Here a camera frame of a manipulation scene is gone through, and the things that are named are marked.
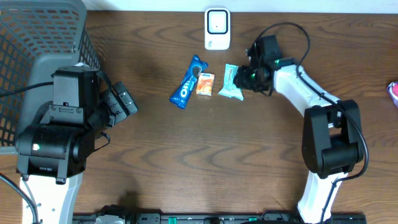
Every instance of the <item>blue wrapper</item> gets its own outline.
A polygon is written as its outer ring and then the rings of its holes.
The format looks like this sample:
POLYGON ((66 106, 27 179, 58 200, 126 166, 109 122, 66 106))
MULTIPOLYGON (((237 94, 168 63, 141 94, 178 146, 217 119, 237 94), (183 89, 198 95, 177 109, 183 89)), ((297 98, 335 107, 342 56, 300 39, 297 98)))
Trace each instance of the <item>blue wrapper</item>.
POLYGON ((170 97, 170 102, 178 106, 180 109, 185 109, 189 97, 191 96, 193 87, 198 81, 199 73, 204 71, 207 66, 208 64, 206 62, 202 62, 197 55, 194 55, 180 87, 172 95, 172 97, 170 97))

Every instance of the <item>white backdrop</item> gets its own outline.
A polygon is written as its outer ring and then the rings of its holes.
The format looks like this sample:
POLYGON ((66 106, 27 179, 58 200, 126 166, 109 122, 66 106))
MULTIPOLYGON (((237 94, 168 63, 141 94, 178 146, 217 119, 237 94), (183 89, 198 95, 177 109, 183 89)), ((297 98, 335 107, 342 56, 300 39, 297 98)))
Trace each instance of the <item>white backdrop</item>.
POLYGON ((398 13, 398 0, 83 0, 88 10, 398 13))

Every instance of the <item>green component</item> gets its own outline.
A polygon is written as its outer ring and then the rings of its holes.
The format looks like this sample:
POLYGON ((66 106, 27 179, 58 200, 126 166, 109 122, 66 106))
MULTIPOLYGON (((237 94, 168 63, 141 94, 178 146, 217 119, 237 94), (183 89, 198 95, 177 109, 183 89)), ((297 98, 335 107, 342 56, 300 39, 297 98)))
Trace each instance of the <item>green component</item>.
POLYGON ((177 218, 169 218, 169 224, 177 224, 177 218))

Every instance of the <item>gray crate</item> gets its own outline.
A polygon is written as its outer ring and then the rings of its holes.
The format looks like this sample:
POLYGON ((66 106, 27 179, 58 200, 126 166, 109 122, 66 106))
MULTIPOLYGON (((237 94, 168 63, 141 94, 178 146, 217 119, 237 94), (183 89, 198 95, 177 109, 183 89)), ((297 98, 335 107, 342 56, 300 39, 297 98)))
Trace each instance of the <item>gray crate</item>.
MULTIPOLYGON (((100 68, 85 30, 86 15, 81 0, 1 0, 0 92, 50 82, 61 66, 84 62, 100 68)), ((52 101, 52 88, 0 98, 2 146, 13 146, 40 105, 52 101)))

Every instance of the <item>wooden table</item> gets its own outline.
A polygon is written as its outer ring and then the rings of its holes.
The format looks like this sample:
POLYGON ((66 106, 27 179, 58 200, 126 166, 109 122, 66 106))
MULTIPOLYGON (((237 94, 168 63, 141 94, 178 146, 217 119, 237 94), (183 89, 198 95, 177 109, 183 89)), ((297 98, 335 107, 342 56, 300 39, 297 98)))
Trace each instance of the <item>wooden table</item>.
MULTIPOLYGON (((86 27, 104 70, 113 82, 124 82, 139 112, 110 129, 112 143, 88 158, 75 212, 94 212, 112 203, 165 213, 291 210, 308 172, 301 155, 301 115, 277 93, 265 97, 243 91, 244 101, 239 101, 217 92, 225 64, 248 64, 244 50, 263 28, 294 21, 312 40, 303 63, 307 73, 333 95, 358 103, 370 149, 368 171, 341 186, 333 211, 363 212, 368 223, 395 223, 398 109, 385 89, 398 79, 398 17, 231 17, 231 47, 209 51, 203 46, 203 13, 88 13, 86 27), (207 72, 216 74, 213 96, 193 94, 180 110, 169 97, 194 54, 209 63, 207 72)), ((302 56, 306 43, 298 30, 271 32, 278 34, 285 56, 302 56)), ((15 170, 15 157, 0 157, 0 172, 18 181, 15 170)), ((20 220, 21 198, 1 183, 0 223, 20 220)))

